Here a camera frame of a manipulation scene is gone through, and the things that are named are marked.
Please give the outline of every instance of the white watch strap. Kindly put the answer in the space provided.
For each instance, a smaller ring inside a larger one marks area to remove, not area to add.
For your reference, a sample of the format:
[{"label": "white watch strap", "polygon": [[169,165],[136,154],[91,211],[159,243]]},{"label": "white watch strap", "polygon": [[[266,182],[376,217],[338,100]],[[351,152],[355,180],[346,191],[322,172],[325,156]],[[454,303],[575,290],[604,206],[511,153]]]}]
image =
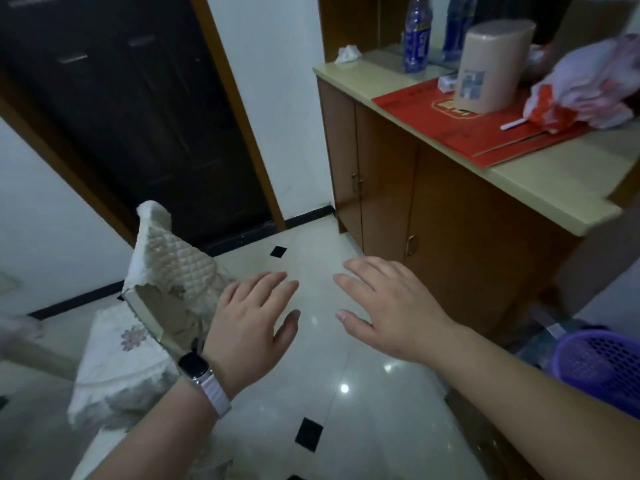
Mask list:
[{"label": "white watch strap", "polygon": [[229,409],[231,409],[231,403],[213,374],[208,377],[208,379],[201,382],[200,387],[202,387],[202,390],[213,404],[213,408],[218,413],[219,419],[229,412]]}]

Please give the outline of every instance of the purple plastic basket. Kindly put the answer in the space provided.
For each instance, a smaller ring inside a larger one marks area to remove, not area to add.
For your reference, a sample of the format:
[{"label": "purple plastic basket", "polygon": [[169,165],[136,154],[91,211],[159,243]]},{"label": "purple plastic basket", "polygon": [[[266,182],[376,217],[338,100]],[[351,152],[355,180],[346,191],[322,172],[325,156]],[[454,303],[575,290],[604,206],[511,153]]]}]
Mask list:
[{"label": "purple plastic basket", "polygon": [[583,330],[560,339],[555,377],[640,419],[640,342],[606,330]]}]

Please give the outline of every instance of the black diamond tile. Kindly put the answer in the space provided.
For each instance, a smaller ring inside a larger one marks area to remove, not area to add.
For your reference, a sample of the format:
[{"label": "black diamond tile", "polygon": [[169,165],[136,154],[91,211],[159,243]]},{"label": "black diamond tile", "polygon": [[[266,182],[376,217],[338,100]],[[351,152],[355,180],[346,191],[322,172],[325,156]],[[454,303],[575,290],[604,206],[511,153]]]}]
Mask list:
[{"label": "black diamond tile", "polygon": [[304,418],[296,435],[296,443],[315,453],[322,430],[323,427],[318,423]]},{"label": "black diamond tile", "polygon": [[286,250],[287,249],[283,248],[282,246],[276,246],[271,251],[271,256],[275,256],[276,258],[281,258],[284,255],[284,251],[286,251]]}]

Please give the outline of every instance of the left hand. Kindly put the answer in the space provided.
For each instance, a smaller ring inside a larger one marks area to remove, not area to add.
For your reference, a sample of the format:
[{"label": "left hand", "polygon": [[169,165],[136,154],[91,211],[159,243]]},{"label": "left hand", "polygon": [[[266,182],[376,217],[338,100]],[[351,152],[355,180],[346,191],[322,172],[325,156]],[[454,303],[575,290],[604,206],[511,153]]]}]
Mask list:
[{"label": "left hand", "polygon": [[259,273],[229,285],[220,297],[202,354],[229,400],[265,377],[298,332],[300,311],[293,310],[273,334],[300,285],[281,284],[286,277],[286,272]]}]

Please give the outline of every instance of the watch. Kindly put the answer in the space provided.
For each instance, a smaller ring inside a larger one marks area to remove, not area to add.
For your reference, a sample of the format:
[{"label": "watch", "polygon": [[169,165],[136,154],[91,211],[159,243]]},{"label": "watch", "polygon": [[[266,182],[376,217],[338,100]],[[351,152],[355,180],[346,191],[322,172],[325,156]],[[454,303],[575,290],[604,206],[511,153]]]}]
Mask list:
[{"label": "watch", "polygon": [[183,376],[204,391],[218,413],[218,418],[229,412],[231,402],[204,357],[195,351],[189,352],[180,358],[178,368]]}]

